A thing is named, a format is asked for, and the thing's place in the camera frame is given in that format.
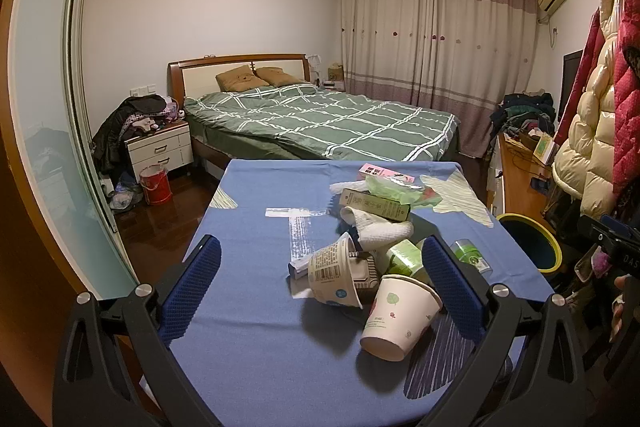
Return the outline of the clear green label jar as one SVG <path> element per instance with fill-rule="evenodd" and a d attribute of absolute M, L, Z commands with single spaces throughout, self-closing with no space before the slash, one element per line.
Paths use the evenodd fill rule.
<path fill-rule="evenodd" d="M 467 265 L 473 265 L 480 274 L 489 273 L 492 268 L 480 253 L 480 250 L 469 239 L 458 239 L 450 245 L 457 259 Z"/>

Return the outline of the white fluffy cloth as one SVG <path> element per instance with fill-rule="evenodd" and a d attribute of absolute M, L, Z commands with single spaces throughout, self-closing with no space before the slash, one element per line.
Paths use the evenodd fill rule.
<path fill-rule="evenodd" d="M 414 228 L 410 221 L 392 222 L 373 213 L 346 206 L 340 217 L 354 231 L 352 236 L 363 251 L 379 251 L 410 239 Z"/>

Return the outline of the cream puffer jacket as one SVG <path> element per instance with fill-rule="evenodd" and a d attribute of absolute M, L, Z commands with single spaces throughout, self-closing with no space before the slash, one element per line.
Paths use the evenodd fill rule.
<path fill-rule="evenodd" d="M 615 204 L 614 70 L 624 4 L 625 0 L 600 0 L 604 43 L 552 165 L 555 183 L 578 198 L 580 212 L 594 219 L 611 212 Z"/>

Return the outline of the red quilted jacket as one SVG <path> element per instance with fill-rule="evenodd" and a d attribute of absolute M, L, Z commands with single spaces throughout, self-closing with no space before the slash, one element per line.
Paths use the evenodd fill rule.
<path fill-rule="evenodd" d="M 596 66 L 604 43 L 600 31 L 599 9 L 594 12 L 588 40 L 572 92 L 568 99 L 554 142 L 567 139 L 578 100 Z M 615 200 L 623 189 L 639 176 L 639 0 L 625 0 L 615 57 L 614 70 L 615 133 L 613 185 Z"/>

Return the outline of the pink strawberry milk carton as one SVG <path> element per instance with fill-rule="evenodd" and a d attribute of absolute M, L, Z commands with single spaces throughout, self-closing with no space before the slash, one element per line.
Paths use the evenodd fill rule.
<path fill-rule="evenodd" d="M 413 176 L 401 173 L 392 169 L 380 167 L 377 165 L 367 164 L 362 165 L 358 170 L 358 178 L 364 180 L 367 176 L 377 176 L 378 178 L 394 179 L 401 182 L 413 183 Z"/>

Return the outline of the clear plastic sheet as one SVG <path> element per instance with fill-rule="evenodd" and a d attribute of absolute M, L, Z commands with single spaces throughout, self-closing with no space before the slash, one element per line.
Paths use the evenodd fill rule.
<path fill-rule="evenodd" d="M 278 208 L 265 210 L 267 218 L 283 218 L 288 220 L 288 236 L 290 236 L 290 260 L 298 261 L 314 252 L 309 239 L 311 219 L 322 217 L 324 210 L 307 208 Z"/>

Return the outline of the brown pillow right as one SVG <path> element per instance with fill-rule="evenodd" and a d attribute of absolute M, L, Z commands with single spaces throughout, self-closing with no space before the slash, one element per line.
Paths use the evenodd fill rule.
<path fill-rule="evenodd" d="M 279 67 L 258 67 L 255 69 L 255 74 L 269 86 L 277 88 L 305 82 L 305 80 L 299 79 Z"/>

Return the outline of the paper noodle bowl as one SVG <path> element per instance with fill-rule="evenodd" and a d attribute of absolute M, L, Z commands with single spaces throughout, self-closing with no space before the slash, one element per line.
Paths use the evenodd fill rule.
<path fill-rule="evenodd" d="M 352 238 L 345 232 L 311 255 L 307 277 L 314 299 L 327 306 L 362 308 L 349 264 L 349 255 L 355 253 Z"/>

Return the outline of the green tea carton box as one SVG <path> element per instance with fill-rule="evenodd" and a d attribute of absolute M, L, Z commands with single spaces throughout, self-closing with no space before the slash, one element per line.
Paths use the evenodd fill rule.
<path fill-rule="evenodd" d="M 352 207 L 396 222 L 407 221 L 411 210 L 409 205 L 402 205 L 400 202 L 394 202 L 393 200 L 368 193 L 357 192 L 350 188 L 345 188 L 338 202 L 343 207 Z"/>

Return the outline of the sliding wardrobe glass door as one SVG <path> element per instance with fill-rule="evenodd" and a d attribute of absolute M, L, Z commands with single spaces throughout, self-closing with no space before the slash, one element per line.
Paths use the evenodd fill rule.
<path fill-rule="evenodd" d="M 98 298 L 125 296 L 136 277 L 99 200 L 80 129 L 82 0 L 13 0 L 8 88 L 30 191 L 65 268 Z"/>

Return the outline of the small green carton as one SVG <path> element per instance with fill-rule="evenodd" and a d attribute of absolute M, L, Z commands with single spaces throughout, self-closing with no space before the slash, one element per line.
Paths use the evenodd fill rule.
<path fill-rule="evenodd" d="M 409 239 L 404 239 L 388 248 L 385 257 L 387 261 L 383 269 L 385 274 L 405 275 L 425 284 L 431 283 L 423 265 L 421 251 Z"/>

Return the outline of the white tissue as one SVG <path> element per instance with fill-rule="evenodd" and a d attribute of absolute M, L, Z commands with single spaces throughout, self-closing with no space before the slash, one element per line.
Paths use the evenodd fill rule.
<path fill-rule="evenodd" d="M 332 194 L 342 194 L 345 190 L 352 190 L 356 192 L 367 192 L 368 186 L 366 180 L 357 180 L 350 182 L 337 182 L 332 183 L 329 186 L 329 190 Z"/>

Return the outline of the green plastic wrapper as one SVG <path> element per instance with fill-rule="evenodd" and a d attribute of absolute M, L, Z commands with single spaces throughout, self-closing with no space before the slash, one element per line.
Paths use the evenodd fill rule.
<path fill-rule="evenodd" d="M 370 194 L 398 202 L 400 205 L 409 205 L 411 208 L 435 207 L 442 201 L 442 196 L 430 186 L 400 178 L 367 176 L 366 184 Z"/>

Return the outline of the white paper cup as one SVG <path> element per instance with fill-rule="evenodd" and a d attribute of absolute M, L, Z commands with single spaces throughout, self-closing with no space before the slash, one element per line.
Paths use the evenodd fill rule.
<path fill-rule="evenodd" d="M 441 309 L 442 299 L 431 286 L 405 275 L 384 275 L 360 347 L 383 361 L 401 362 Z"/>

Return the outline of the clothes heap on desk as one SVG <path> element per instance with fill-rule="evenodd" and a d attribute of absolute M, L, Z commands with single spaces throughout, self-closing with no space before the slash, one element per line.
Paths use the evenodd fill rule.
<path fill-rule="evenodd" d="M 549 92 L 507 94 L 490 115 L 490 139 L 511 128 L 523 130 L 526 122 L 532 122 L 540 131 L 554 135 L 555 118 L 553 98 Z"/>

